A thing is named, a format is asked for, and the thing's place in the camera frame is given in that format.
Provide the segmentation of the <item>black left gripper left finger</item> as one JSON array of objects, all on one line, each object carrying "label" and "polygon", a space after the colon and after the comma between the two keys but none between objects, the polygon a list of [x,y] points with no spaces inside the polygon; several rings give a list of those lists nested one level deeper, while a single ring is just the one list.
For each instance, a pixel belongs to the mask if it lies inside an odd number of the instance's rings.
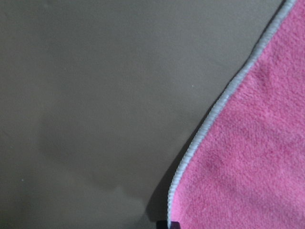
[{"label": "black left gripper left finger", "polygon": [[168,229],[167,221],[166,220],[157,221],[156,229]]}]

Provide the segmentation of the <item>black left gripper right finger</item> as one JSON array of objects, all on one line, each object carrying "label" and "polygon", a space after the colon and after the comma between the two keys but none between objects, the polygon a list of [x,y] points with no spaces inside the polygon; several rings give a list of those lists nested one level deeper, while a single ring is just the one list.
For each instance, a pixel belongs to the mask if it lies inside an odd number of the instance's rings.
[{"label": "black left gripper right finger", "polygon": [[171,229],[181,229],[179,222],[171,222]]}]

